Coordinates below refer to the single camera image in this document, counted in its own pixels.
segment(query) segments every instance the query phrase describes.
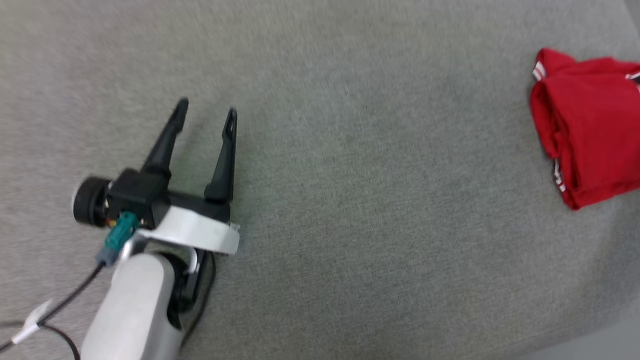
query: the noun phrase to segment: white cable tie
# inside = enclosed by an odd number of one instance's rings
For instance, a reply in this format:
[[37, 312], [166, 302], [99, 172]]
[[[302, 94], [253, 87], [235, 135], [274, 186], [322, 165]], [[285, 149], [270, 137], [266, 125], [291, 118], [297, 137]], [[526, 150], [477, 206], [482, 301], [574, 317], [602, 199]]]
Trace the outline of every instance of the white cable tie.
[[13, 344], [18, 345], [40, 329], [40, 327], [38, 326], [38, 321], [47, 312], [47, 308], [49, 308], [49, 305], [51, 305], [51, 300], [52, 299], [49, 299], [44, 302], [44, 304], [36, 307], [31, 312], [31, 314], [27, 316], [27, 320], [24, 321], [24, 326], [22, 327], [22, 329], [11, 338]]
[[33, 335], [34, 332], [40, 330], [37, 323], [32, 323], [31, 325], [25, 325], [22, 330], [20, 330], [16, 335], [11, 338], [11, 341], [18, 345], [23, 342], [26, 338]]

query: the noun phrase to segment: white stripe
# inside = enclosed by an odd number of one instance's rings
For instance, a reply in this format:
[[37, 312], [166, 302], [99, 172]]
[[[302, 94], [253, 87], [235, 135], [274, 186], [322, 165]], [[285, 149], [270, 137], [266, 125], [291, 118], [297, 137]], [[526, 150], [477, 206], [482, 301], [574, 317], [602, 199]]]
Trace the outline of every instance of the white stripe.
[[533, 70], [533, 77], [536, 78], [536, 80], [538, 81], [542, 80], [542, 76], [540, 76], [537, 69]]
[[633, 80], [633, 79], [637, 78], [638, 76], [640, 76], [640, 72], [636, 72], [635, 74], [627, 74], [627, 76], [625, 76], [625, 78], [627, 78], [629, 80]]
[[560, 164], [558, 162], [558, 159], [555, 159], [554, 176], [556, 177], [556, 185], [558, 185], [558, 187], [560, 188], [560, 192], [564, 192], [566, 190], [566, 187], [564, 186], [562, 181], [562, 175], [560, 174]]
[[547, 77], [547, 71], [545, 70], [545, 66], [542, 65], [540, 61], [538, 61], [538, 63], [536, 64], [536, 69], [540, 71], [540, 75], [542, 75], [543, 78]]

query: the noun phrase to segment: gray fabric surface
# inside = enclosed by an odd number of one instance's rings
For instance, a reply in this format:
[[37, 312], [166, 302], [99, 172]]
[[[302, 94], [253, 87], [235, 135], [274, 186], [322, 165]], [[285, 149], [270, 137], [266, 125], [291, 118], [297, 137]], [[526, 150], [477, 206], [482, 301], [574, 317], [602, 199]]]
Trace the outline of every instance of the gray fabric surface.
[[[183, 95], [172, 188], [202, 192], [236, 106], [242, 238], [181, 359], [496, 359], [640, 309], [640, 192], [570, 211], [528, 108], [543, 46], [640, 60], [623, 0], [0, 14], [0, 319], [86, 276], [104, 232], [73, 221], [74, 186], [139, 166]], [[80, 343], [110, 275], [52, 323]], [[3, 358], [70, 352], [37, 334]]]
[[640, 31], [640, 0], [625, 0], [625, 2], [629, 9], [629, 15], [636, 24], [636, 29]]

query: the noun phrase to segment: cable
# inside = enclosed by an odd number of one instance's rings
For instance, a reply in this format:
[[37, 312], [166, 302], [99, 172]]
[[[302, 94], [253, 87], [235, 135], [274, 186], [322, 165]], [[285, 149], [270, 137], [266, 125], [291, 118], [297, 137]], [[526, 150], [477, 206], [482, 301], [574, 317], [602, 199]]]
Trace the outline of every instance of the cable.
[[0, 354], [9, 350], [13, 346], [13, 341], [9, 340], [0, 347]]
[[[91, 284], [91, 282], [98, 276], [98, 274], [100, 273], [100, 271], [102, 271], [102, 269], [104, 268], [104, 262], [101, 261], [93, 270], [93, 272], [91, 273], [91, 275], [89, 275], [83, 282], [82, 284], [80, 284], [80, 286], [78, 286], [69, 296], [67, 296], [67, 298], [65, 300], [63, 300], [62, 302], [60, 302], [58, 304], [58, 306], [56, 306], [53, 310], [49, 311], [46, 315], [44, 315], [38, 322], [37, 322], [37, 326], [47, 329], [49, 331], [53, 331], [56, 334], [62, 336], [62, 338], [69, 344], [69, 347], [71, 348], [71, 351], [74, 352], [74, 358], [76, 356], [76, 354], [78, 353], [77, 351], [77, 347], [74, 344], [74, 342], [71, 340], [71, 338], [69, 338], [64, 332], [60, 331], [59, 329], [52, 327], [52, 326], [48, 326], [46, 325], [46, 322], [48, 320], [50, 320], [52, 317], [56, 316], [62, 309], [64, 309], [67, 305], [69, 305], [70, 302], [72, 302], [78, 295], [80, 295], [81, 292], [83, 292], [84, 289], [86, 289], [87, 286], [89, 286], [89, 284]], [[13, 324], [14, 322], [3, 322], [0, 323], [0, 325], [4, 324], [5, 327], [14, 327], [14, 325], [10, 325]], [[0, 354], [2, 354], [3, 352], [7, 351], [9, 348], [11, 348], [13, 346], [13, 340], [9, 340], [6, 343], [2, 344], [0, 346]]]
[[69, 347], [71, 348], [71, 352], [74, 353], [74, 360], [80, 360], [80, 351], [78, 351], [78, 347], [76, 346], [74, 341], [71, 340], [71, 338], [69, 338], [69, 335], [65, 334], [59, 328], [53, 327], [51, 325], [45, 324], [42, 326], [42, 328], [55, 332], [56, 334], [60, 335], [67, 342], [67, 345], [69, 345]]
[[185, 332], [184, 338], [182, 339], [182, 343], [180, 344], [180, 348], [184, 348], [184, 346], [189, 341], [193, 331], [196, 329], [196, 326], [200, 322], [202, 318], [202, 314], [204, 314], [204, 309], [207, 307], [207, 302], [209, 301], [209, 294], [211, 293], [211, 288], [213, 287], [213, 280], [216, 278], [216, 259], [213, 257], [213, 252], [208, 252], [211, 255], [211, 278], [209, 279], [209, 283], [207, 284], [207, 288], [205, 289], [204, 296], [202, 297], [202, 304], [200, 305], [200, 309], [196, 314], [196, 317], [191, 322], [189, 329]]
[[78, 286], [77, 289], [74, 290], [74, 292], [71, 293], [71, 295], [67, 296], [67, 298], [63, 302], [58, 304], [58, 306], [56, 306], [53, 310], [49, 311], [45, 316], [43, 316], [40, 319], [40, 321], [38, 321], [38, 326], [42, 327], [49, 319], [56, 316], [62, 309], [65, 308], [65, 306], [69, 305], [70, 302], [72, 302], [78, 295], [80, 295], [81, 292], [83, 292], [83, 290], [87, 286], [89, 286], [89, 284], [91, 284], [91, 282], [96, 278], [96, 276], [98, 276], [98, 274], [100, 273], [100, 271], [102, 271], [103, 268], [104, 268], [104, 261], [101, 261], [95, 267], [91, 275], [89, 275], [84, 280], [84, 282], [80, 284], [80, 286]]
[[[22, 326], [22, 321], [20, 321], [20, 320], [14, 320], [14, 321], [10, 321], [10, 322], [0, 322], [0, 328], [21, 327], [21, 326]], [[71, 340], [69, 335], [65, 334], [59, 328], [53, 327], [51, 325], [43, 325], [42, 328], [46, 329], [48, 331], [54, 332], [57, 335], [60, 335], [60, 337], [62, 337], [67, 342], [67, 345], [69, 345], [69, 348], [71, 348], [71, 352], [73, 352], [73, 354], [74, 354], [74, 360], [80, 360], [80, 352], [78, 351], [78, 347], [76, 346], [74, 341]], [[0, 347], [0, 352], [8, 350], [12, 346], [13, 346], [13, 342], [11, 340], [9, 340], [2, 347]]]

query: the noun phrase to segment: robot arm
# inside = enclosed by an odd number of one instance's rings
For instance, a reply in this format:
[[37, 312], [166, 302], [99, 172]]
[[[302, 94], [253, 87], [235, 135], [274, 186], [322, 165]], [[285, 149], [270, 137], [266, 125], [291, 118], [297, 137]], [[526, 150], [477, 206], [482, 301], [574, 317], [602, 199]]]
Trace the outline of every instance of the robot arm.
[[[137, 221], [126, 229], [133, 234], [121, 252], [114, 245], [99, 254], [107, 266], [118, 254], [119, 262], [84, 339], [84, 360], [175, 359], [184, 336], [180, 315], [198, 298], [208, 255], [236, 253], [239, 234], [230, 226], [236, 111], [228, 113], [216, 170], [200, 198], [168, 189], [173, 144], [187, 107], [180, 100], [140, 171], [125, 169], [114, 181], [90, 177], [77, 191], [77, 221], [99, 227], [114, 227], [124, 216]], [[152, 241], [187, 250], [189, 263], [144, 252]]]

